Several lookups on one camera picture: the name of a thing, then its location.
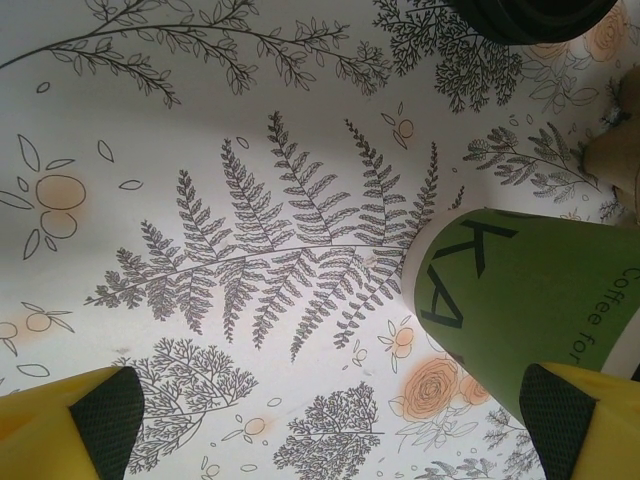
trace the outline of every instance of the orange fruit illustration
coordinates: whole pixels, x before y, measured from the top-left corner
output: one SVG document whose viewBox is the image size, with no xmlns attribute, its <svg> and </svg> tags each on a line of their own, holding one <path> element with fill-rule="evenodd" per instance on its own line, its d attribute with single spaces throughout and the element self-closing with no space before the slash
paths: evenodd
<svg viewBox="0 0 640 480">
<path fill-rule="evenodd" d="M 412 328 L 403 328 L 396 335 L 396 343 L 401 347 L 405 345 L 409 345 L 413 342 L 413 329 Z"/>
<path fill-rule="evenodd" d="M 70 210 L 87 198 L 84 185 L 66 175 L 47 175 L 36 184 L 38 201 L 51 210 Z"/>
<path fill-rule="evenodd" d="M 32 313 L 27 317 L 27 328 L 34 332 L 44 332 L 51 326 L 51 319 L 44 313 Z"/>
<path fill-rule="evenodd" d="M 18 329 L 13 323 L 2 322 L 0 323 L 0 339 L 6 340 L 13 338 L 18 334 Z"/>
<path fill-rule="evenodd" d="M 70 214 L 56 210 L 44 212 L 40 217 L 40 226 L 53 238 L 69 238 L 78 230 L 78 222 Z"/>
<path fill-rule="evenodd" d="M 253 418 L 244 426 L 244 433 L 247 435 L 258 435 L 264 430 L 265 423 L 261 418 Z"/>
</svg>

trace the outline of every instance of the flower drawing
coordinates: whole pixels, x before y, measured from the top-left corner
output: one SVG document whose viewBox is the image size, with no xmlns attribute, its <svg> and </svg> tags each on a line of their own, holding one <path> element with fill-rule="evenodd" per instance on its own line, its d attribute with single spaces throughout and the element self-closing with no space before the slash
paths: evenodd
<svg viewBox="0 0 640 480">
<path fill-rule="evenodd" d="M 611 60 L 623 45 L 629 33 L 629 17 L 623 2 L 618 2 L 609 13 L 584 35 L 584 48 L 596 62 Z"/>
</svg>

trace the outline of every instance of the orange circle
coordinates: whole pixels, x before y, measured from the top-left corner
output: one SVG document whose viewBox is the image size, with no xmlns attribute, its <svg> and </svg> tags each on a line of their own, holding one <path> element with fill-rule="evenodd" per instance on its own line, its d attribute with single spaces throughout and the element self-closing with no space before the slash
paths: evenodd
<svg viewBox="0 0 640 480">
<path fill-rule="evenodd" d="M 51 326 L 51 318 L 44 313 L 32 313 L 27 317 L 27 328 L 33 332 L 44 332 Z"/>
<path fill-rule="evenodd" d="M 410 138 L 413 135 L 413 122 L 411 120 L 403 120 L 398 125 L 398 133 L 402 138 Z"/>
<path fill-rule="evenodd" d="M 38 180 L 36 198 L 51 210 L 71 210 L 82 204 L 87 191 L 80 180 L 66 175 L 48 175 Z"/>
<path fill-rule="evenodd" d="M 262 433 L 265 428 L 264 420 L 261 418 L 252 418 L 244 426 L 244 433 L 247 435 L 258 435 Z"/>
<path fill-rule="evenodd" d="M 66 212 L 48 210 L 40 216 L 40 226 L 53 238 L 69 238 L 78 230 L 78 222 Z"/>
<path fill-rule="evenodd" d="M 396 343 L 401 347 L 413 342 L 413 328 L 405 327 L 396 335 Z"/>
</svg>

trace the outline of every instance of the orange rose illustration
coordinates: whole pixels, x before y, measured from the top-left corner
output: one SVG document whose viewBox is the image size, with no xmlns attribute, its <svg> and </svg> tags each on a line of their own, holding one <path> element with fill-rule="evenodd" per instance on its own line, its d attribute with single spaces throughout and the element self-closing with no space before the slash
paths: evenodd
<svg viewBox="0 0 640 480">
<path fill-rule="evenodd" d="M 442 412 L 456 393 L 457 384 L 456 362 L 449 358 L 435 358 L 425 362 L 405 386 L 405 420 L 422 420 Z"/>
<path fill-rule="evenodd" d="M 596 62 L 609 61 L 627 38 L 628 30 L 627 8 L 618 2 L 600 23 L 584 35 L 584 48 Z"/>
<path fill-rule="evenodd" d="M 491 398 L 489 392 L 487 392 L 471 375 L 467 375 L 460 382 L 460 393 L 462 393 L 462 396 L 467 403 L 474 406 L 482 405 Z"/>
<path fill-rule="evenodd" d="M 530 47 L 531 53 L 543 60 L 553 60 L 569 50 L 569 43 L 540 43 Z"/>
</svg>

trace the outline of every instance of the botanical print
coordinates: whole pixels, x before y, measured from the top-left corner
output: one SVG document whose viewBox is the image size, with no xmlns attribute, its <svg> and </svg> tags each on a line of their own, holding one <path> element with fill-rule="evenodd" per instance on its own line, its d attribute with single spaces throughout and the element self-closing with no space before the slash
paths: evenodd
<svg viewBox="0 0 640 480">
<path fill-rule="evenodd" d="M 166 47 L 171 54 L 184 53 L 204 63 L 220 64 L 231 91 L 242 94 L 255 85 L 258 66 L 239 44 L 251 40 L 259 58 L 273 57 L 275 67 L 286 85 L 309 90 L 316 78 L 309 63 L 319 68 L 332 62 L 336 76 L 348 79 L 371 95 L 387 83 L 388 61 L 378 47 L 360 41 L 356 52 L 345 55 L 341 43 L 349 38 L 348 25 L 311 17 L 296 20 L 295 27 L 274 26 L 263 30 L 253 22 L 260 12 L 254 0 L 219 0 L 210 8 L 194 8 L 185 0 L 85 0 L 96 25 L 81 35 L 55 41 L 23 53 L 0 65 L 0 70 L 37 55 L 50 52 L 69 64 L 79 76 L 99 71 L 131 77 L 141 92 L 159 93 L 171 108 L 180 105 L 175 87 L 168 81 L 171 70 L 158 66 L 147 51 L 147 44 Z M 138 53 L 125 55 L 120 45 L 134 45 Z M 38 93 L 50 88 L 50 82 L 38 86 Z"/>
<path fill-rule="evenodd" d="M 361 382 L 329 397 L 317 396 L 305 418 L 289 422 L 291 435 L 273 456 L 278 469 L 293 467 L 305 480 L 350 480 L 367 455 L 380 445 L 374 430 L 378 406 L 373 389 Z"/>
<path fill-rule="evenodd" d="M 398 360 L 408 358 L 411 355 L 412 344 L 415 338 L 413 328 L 405 326 L 411 316 L 404 317 L 398 326 L 391 320 L 387 321 L 389 336 L 378 336 L 378 340 L 387 348 L 385 352 L 391 351 L 391 370 L 398 373 Z"/>
<path fill-rule="evenodd" d="M 595 27 L 580 39 L 557 44 L 525 47 L 524 77 L 537 84 L 530 97 L 560 113 L 567 105 L 588 105 L 600 94 L 593 87 L 576 88 L 577 75 L 612 61 L 627 39 L 638 45 L 640 28 L 629 19 L 624 2 L 618 2 Z"/>
<path fill-rule="evenodd" d="M 177 204 L 184 247 L 174 245 L 173 239 L 144 220 L 141 231 L 149 260 L 119 249 L 116 258 L 121 272 L 108 271 L 106 285 L 99 285 L 97 296 L 88 297 L 86 304 L 134 309 L 146 297 L 156 320 L 165 321 L 180 311 L 189 328 L 202 334 L 202 320 L 212 307 L 211 289 L 220 285 L 224 289 L 222 326 L 230 343 L 248 302 L 257 298 L 261 303 L 253 315 L 253 343 L 260 349 L 283 314 L 305 298 L 305 314 L 291 341 L 294 361 L 314 330 L 325 319 L 337 317 L 338 302 L 347 303 L 342 319 L 336 320 L 334 335 L 334 345 L 341 349 L 366 319 L 366 312 L 400 293 L 406 250 L 434 213 L 435 144 L 425 185 L 407 211 L 403 208 L 406 198 L 396 193 L 400 175 L 394 175 L 392 163 L 347 121 L 365 167 L 367 203 L 342 207 L 350 193 L 326 192 L 329 185 L 338 185 L 338 176 L 324 173 L 322 162 L 311 161 L 310 152 L 299 151 L 298 144 L 290 142 L 278 112 L 269 120 L 274 167 L 283 172 L 283 192 L 298 213 L 291 220 L 284 218 L 283 204 L 272 202 L 272 191 L 247 168 L 227 139 L 220 157 L 235 224 L 225 217 L 212 218 L 212 209 L 199 196 L 191 175 L 180 170 Z M 463 193 L 464 187 L 453 196 L 451 208 L 460 206 Z M 354 217 L 357 220 L 347 222 Z"/>
<path fill-rule="evenodd" d="M 435 89 L 449 97 L 452 112 L 479 112 L 492 98 L 498 105 L 511 100 L 522 70 L 515 48 L 482 37 L 443 0 L 373 3 L 379 9 L 374 25 L 392 35 L 398 75 L 407 75 L 423 58 L 437 55 L 442 60 L 436 65 Z"/>
<path fill-rule="evenodd" d="M 473 406 L 489 400 L 489 393 L 448 355 L 423 361 L 411 375 L 403 395 L 389 400 L 393 413 L 407 425 L 396 432 L 402 436 L 398 450 L 405 440 L 427 451 L 441 448 L 450 438 L 473 432 L 477 422 L 462 423 Z"/>
<path fill-rule="evenodd" d="M 16 178 L 22 194 L 0 191 L 0 203 L 20 210 L 38 213 L 37 227 L 31 230 L 24 245 L 22 258 L 27 260 L 36 253 L 42 243 L 53 252 L 57 242 L 71 238 L 78 230 L 74 211 L 87 198 L 84 184 L 75 177 L 62 175 L 65 167 L 73 164 L 71 158 L 60 158 L 43 163 L 36 147 L 22 135 L 18 135 L 22 160 L 29 170 L 30 181 L 23 176 Z"/>
<path fill-rule="evenodd" d="M 495 450 L 511 436 L 516 438 L 516 448 L 509 453 L 503 473 L 504 480 L 520 480 L 532 470 L 540 466 L 540 459 L 531 442 L 529 432 L 514 422 L 511 415 L 500 407 L 489 412 L 487 421 L 495 428 L 489 430 L 484 440 L 489 446 L 489 451 Z"/>
<path fill-rule="evenodd" d="M 553 198 L 554 203 L 573 198 L 580 187 L 600 192 L 598 180 L 582 169 L 584 146 L 578 143 L 570 148 L 553 123 L 547 127 L 539 130 L 539 136 L 529 136 L 525 146 L 508 128 L 494 128 L 486 139 L 469 143 L 464 160 L 480 163 L 478 170 L 494 168 L 494 175 L 504 179 L 501 185 L 517 186 L 529 180 L 537 188 L 535 197 Z"/>
<path fill-rule="evenodd" d="M 114 362 L 136 369 L 145 399 L 130 473 L 156 467 L 161 457 L 193 438 L 207 414 L 234 407 L 258 385 L 215 345 L 202 348 L 191 340 L 163 338 L 153 350 L 151 357 Z"/>
<path fill-rule="evenodd" d="M 415 477 L 425 480 L 469 480 L 472 478 L 495 478 L 491 471 L 496 468 L 496 463 L 486 458 L 465 458 L 463 463 L 454 467 L 445 462 L 431 462 L 435 467 L 427 467 L 425 473 Z"/>
</svg>

